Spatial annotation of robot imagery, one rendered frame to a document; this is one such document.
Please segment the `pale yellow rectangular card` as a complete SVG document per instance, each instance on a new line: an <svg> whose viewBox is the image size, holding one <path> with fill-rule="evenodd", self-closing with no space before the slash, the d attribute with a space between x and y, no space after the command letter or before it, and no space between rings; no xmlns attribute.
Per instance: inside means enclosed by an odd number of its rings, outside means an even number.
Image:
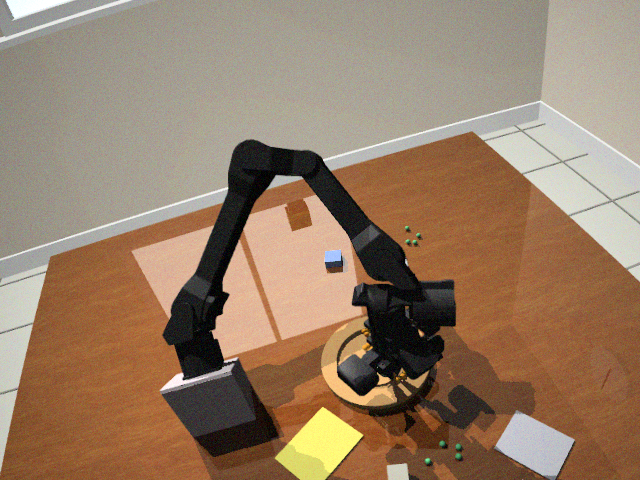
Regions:
<svg viewBox="0 0 640 480"><path fill-rule="evenodd" d="M322 407L274 459L299 480L326 480L362 437Z"/></svg>

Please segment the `white rectangular sheet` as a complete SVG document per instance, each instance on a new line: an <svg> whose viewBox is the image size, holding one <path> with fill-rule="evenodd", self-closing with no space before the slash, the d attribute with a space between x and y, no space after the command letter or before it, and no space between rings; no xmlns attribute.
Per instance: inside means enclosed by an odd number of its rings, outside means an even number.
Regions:
<svg viewBox="0 0 640 480"><path fill-rule="evenodd" d="M494 450L555 480L574 439L516 410Z"/></svg>

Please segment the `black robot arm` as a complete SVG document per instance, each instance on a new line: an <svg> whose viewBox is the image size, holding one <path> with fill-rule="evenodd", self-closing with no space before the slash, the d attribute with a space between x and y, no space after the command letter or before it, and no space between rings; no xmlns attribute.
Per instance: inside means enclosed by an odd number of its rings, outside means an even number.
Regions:
<svg viewBox="0 0 640 480"><path fill-rule="evenodd" d="M419 326L456 326L453 279L418 281L405 264L403 248L373 223L322 157L309 150L270 147L258 140L239 142L228 170L228 192L201 256L199 266L171 305L171 317L163 331L174 345L183 381L221 369L224 358L216 330L216 317L230 293L223 278L257 198L275 175L302 176L347 233L366 273L376 281L354 288L352 306L367 307L375 331L391 333L409 318L417 325L387 348L408 378L417 380L443 358L440 335L419 335ZM395 286L394 286L395 285ZM208 332L209 331L209 332Z"/></svg>

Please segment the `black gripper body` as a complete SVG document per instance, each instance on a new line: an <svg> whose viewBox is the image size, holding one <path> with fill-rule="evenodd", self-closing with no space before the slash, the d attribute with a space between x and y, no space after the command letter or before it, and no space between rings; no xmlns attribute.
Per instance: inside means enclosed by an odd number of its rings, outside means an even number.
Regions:
<svg viewBox="0 0 640 480"><path fill-rule="evenodd" d="M412 326L417 325L417 322L413 322L413 319L409 318L409 307L405 310L405 314L406 320L404 325L399 330L391 333L375 331L370 325L369 319L364 321L364 326L371 331L366 343L368 343L372 349L361 356L361 358L353 354L337 366L338 378L344 381L358 396L367 395L380 381L379 375L373 368L381 374L384 374L393 367L395 358L391 358L387 354L387 348L394 344L394 340L398 336L401 335L403 338L409 333ZM418 328L418 330L427 334L428 337L435 335L440 329L441 326L419 326Z"/></svg>

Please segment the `light blue flat block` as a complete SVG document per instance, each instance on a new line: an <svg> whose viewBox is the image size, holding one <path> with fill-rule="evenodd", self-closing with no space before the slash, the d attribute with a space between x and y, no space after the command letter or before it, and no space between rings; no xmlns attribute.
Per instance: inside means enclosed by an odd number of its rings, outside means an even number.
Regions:
<svg viewBox="0 0 640 480"><path fill-rule="evenodd" d="M341 250L325 251L325 266L341 267L342 266L342 254Z"/></svg>

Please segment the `tan round board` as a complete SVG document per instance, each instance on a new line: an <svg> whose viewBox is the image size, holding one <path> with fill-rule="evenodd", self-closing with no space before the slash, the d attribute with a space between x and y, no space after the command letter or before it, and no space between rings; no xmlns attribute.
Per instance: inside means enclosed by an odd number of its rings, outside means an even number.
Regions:
<svg viewBox="0 0 640 480"><path fill-rule="evenodd" d="M361 358L366 351L367 338L362 333L364 321L368 316L352 320L340 327L327 341L321 358L321 367L324 379L332 392L342 401L362 409L382 409L393 407L413 397L424 385L429 371L421 375L417 380L411 380L406 375L399 383L395 378L383 377L377 386L365 396L358 396L347 384L338 378L337 366L351 355L356 354Z"/></svg>

